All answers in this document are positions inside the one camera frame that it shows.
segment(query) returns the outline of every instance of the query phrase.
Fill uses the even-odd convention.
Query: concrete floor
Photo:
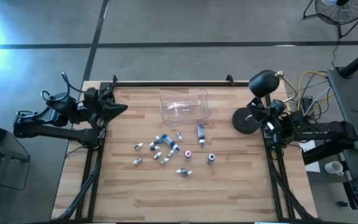
[[[301,19],[307,3],[110,0],[100,42],[336,41],[334,26],[318,18]],[[101,6],[102,0],[2,0],[0,44],[91,44]],[[358,26],[344,40],[358,40]],[[331,68],[333,49],[318,45],[98,49],[89,79],[111,80],[117,75],[120,80],[222,80],[231,74],[236,80],[248,80],[261,70],[271,69],[284,70],[296,85],[304,71]],[[39,95],[42,90],[65,91],[60,72],[68,74],[73,86],[81,86],[89,54],[88,48],[0,50],[0,127],[12,131],[18,110],[44,109]],[[346,65],[358,56],[358,45],[340,46],[336,55],[336,65]],[[312,83],[321,81],[316,77]],[[318,85],[307,95],[316,97],[327,87],[327,83]],[[78,94],[73,92],[72,96],[77,98]],[[341,120],[334,98],[321,119],[332,120]],[[0,187],[0,223],[50,218],[68,143],[43,137],[20,142],[32,161],[27,187],[20,192]],[[11,173],[4,183],[21,186],[22,179],[16,178],[19,175]],[[324,175],[313,175],[310,181],[320,218],[358,223],[358,211],[334,204],[339,198],[345,200],[340,184],[327,181]],[[332,191],[335,197],[328,197]]]

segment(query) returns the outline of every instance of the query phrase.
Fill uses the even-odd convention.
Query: yellow cable
[[[303,76],[304,75],[306,75],[306,74],[308,74],[308,73],[310,73],[310,74],[316,74],[316,75],[322,75],[322,76],[324,76],[324,77],[328,77],[328,75],[327,75],[327,73],[326,72],[324,72],[324,73],[322,73],[322,72],[316,72],[316,71],[306,71],[306,72],[304,72],[302,75],[301,75],[301,77],[299,78],[299,80],[298,80],[298,97],[300,97],[300,95],[301,95],[301,82],[302,82],[302,78],[303,78]],[[298,110],[300,110],[300,107],[301,107],[301,99],[298,99]]]
[[[328,99],[330,99],[330,97],[332,97],[332,96],[333,96],[333,94],[331,94],[329,97],[327,97],[327,98],[321,100],[316,106],[314,106],[313,110],[311,110],[311,111],[308,113],[308,115],[310,115],[310,114],[318,107],[318,105],[320,105],[321,103],[324,103],[325,101],[327,101]]]

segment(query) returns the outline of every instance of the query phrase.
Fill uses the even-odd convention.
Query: black stand
[[[320,14],[320,13],[316,13],[316,14],[312,14],[312,15],[306,15],[306,11],[309,9],[311,3],[313,2],[314,0],[310,0],[308,6],[306,7],[306,9],[303,11],[303,19],[307,19],[307,18],[311,18],[311,17],[316,17],[316,16],[321,16],[321,17],[324,17],[325,19],[327,19],[328,21],[331,22],[331,24],[335,25],[336,26],[336,29],[337,29],[337,33],[338,33],[338,39],[341,39],[342,37],[345,37],[347,34],[349,34],[357,25],[358,25],[358,20],[357,22],[345,33],[345,34],[342,34],[342,29],[341,29],[341,25],[340,23],[332,20],[330,17],[328,16],[325,16],[323,14]]]

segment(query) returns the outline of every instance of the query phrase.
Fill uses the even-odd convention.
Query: wooden table
[[[99,88],[100,82],[85,82],[83,89]],[[206,145],[200,148],[194,123],[170,124],[161,119],[161,93],[188,93],[200,88],[122,87],[115,88],[117,103],[128,110],[108,125],[106,145],[94,211],[94,222],[252,222],[277,220],[270,185],[264,142],[260,131],[251,135],[237,132],[231,124],[236,109],[253,99],[246,87],[207,87],[211,116],[205,121]],[[280,85],[272,99],[287,97]],[[84,128],[80,124],[75,128]],[[166,165],[153,160],[149,143],[155,135],[169,135],[179,142],[176,153]],[[138,143],[144,143],[139,151]],[[71,142],[68,151],[79,146]],[[164,158],[169,148],[160,145]],[[193,160],[185,162],[183,153],[190,150]],[[216,161],[207,165],[209,153]],[[52,218],[59,216],[74,199],[81,185],[86,150],[70,154],[64,163]],[[137,157],[139,166],[132,165]],[[292,192],[306,210],[316,217],[316,210],[299,149],[285,150],[285,165]],[[193,170],[183,178],[177,169]],[[280,194],[283,209],[283,194]],[[84,213],[88,211],[85,200]]]

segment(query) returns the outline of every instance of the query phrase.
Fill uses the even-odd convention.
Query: pink cap
[[[186,158],[186,159],[190,159],[190,158],[191,158],[191,152],[190,152],[190,151],[186,151],[186,152],[185,152],[185,158]]]

